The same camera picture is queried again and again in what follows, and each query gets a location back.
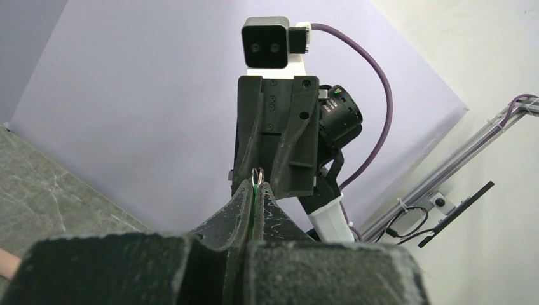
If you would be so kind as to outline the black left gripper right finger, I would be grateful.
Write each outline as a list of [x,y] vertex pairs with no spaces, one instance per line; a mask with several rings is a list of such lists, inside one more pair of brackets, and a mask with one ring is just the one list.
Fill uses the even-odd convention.
[[245,304],[429,304],[421,270],[404,248],[311,241],[270,232],[289,224],[267,183],[258,187],[254,239],[244,260]]

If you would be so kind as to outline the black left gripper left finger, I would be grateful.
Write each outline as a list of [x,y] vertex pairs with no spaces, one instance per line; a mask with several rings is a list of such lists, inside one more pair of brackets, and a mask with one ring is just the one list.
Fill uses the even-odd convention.
[[241,304],[254,187],[187,233],[60,235],[35,243],[2,304]]

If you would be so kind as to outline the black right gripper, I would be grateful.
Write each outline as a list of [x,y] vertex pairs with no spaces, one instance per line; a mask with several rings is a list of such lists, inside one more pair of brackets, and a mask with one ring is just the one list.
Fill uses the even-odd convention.
[[262,168],[275,198],[309,196],[315,185],[318,143],[316,76],[238,80],[231,194],[252,169]]

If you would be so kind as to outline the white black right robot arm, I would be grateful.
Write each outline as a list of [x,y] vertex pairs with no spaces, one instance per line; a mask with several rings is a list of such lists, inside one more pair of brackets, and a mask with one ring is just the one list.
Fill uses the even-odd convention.
[[351,95],[315,76],[241,76],[236,113],[231,189],[260,170],[277,200],[299,200],[322,241],[355,241],[337,182],[343,147],[362,131]]

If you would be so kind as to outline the green plastic key tag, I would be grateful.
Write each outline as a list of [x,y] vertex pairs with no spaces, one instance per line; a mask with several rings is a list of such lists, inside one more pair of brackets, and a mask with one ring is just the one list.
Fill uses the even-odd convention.
[[248,226],[248,238],[249,240],[252,240],[254,238],[254,227],[255,227],[255,221],[256,221],[256,207],[257,207],[257,192],[258,192],[258,185],[255,183],[253,184],[252,189],[252,202],[250,206],[250,218],[249,218],[249,226]]

